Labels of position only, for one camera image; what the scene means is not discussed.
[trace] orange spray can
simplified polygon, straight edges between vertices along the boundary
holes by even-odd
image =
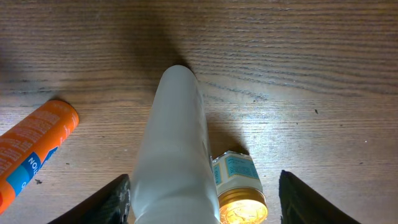
[[[78,123],[69,104],[50,100],[0,136],[0,214]]]

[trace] blue and white label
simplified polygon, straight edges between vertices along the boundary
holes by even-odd
[[[41,163],[40,158],[35,152],[32,152],[31,155],[28,156],[20,166],[14,170],[12,174],[7,177],[7,182],[11,185],[11,187],[15,191],[15,195],[18,196],[22,189],[29,183],[29,181],[33,178],[33,176],[37,173],[37,171],[42,168],[45,162],[50,159],[52,154],[58,149],[58,146],[49,150],[49,153],[46,155],[43,163]]]
[[[253,179],[260,179],[257,174],[254,163],[250,159],[242,159],[236,156],[229,156],[225,158],[228,177],[233,175],[242,175]]]
[[[220,164],[213,166],[213,174],[214,179],[216,180],[216,185],[221,184],[223,179],[221,178]]]

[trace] wood grain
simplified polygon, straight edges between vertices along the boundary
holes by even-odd
[[[55,96],[81,123],[0,223],[49,222],[131,173],[175,63],[200,82],[214,156],[254,158],[266,223],[282,169],[361,223],[396,223],[397,58],[396,1],[1,0],[0,134]]]

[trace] white bottle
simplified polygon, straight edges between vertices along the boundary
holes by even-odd
[[[220,223],[203,100],[186,67],[160,80],[131,190],[136,224]]]

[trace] gold lid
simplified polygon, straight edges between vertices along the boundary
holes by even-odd
[[[221,224],[260,224],[268,216],[264,195],[252,188],[232,189],[218,197]]]

